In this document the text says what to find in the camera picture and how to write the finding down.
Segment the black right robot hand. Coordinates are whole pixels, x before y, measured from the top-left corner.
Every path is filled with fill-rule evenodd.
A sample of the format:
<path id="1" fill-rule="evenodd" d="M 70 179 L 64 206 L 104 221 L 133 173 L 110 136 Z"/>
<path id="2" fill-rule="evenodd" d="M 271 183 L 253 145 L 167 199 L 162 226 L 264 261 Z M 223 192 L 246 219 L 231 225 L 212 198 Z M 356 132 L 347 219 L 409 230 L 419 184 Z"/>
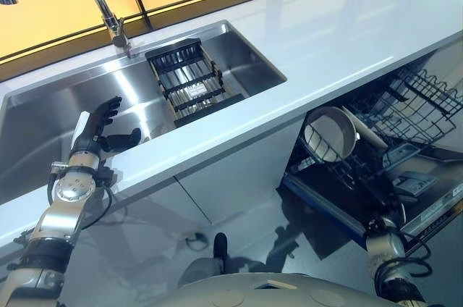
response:
<path id="1" fill-rule="evenodd" d="M 373 219 L 387 219 L 396 226 L 404 223 L 404 207 L 379 160 L 357 163 L 350 159 L 345 167 L 352 178 L 355 200 L 360 202 L 363 224 Z"/>

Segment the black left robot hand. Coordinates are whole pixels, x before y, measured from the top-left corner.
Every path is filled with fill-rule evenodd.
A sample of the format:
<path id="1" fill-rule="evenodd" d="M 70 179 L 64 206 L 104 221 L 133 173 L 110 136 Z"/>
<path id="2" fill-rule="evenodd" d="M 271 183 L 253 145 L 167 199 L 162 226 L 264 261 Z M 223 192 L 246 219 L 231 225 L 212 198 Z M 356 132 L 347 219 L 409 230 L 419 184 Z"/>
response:
<path id="1" fill-rule="evenodd" d="M 135 128 L 128 135 L 103 136 L 104 127 L 110 125 L 118 114 L 122 97 L 115 96 L 100 104 L 90 113 L 83 131 L 77 136 L 69 156 L 79 152 L 88 152 L 97 156 L 101 152 L 120 153 L 137 146 L 141 141 L 141 129 Z"/>

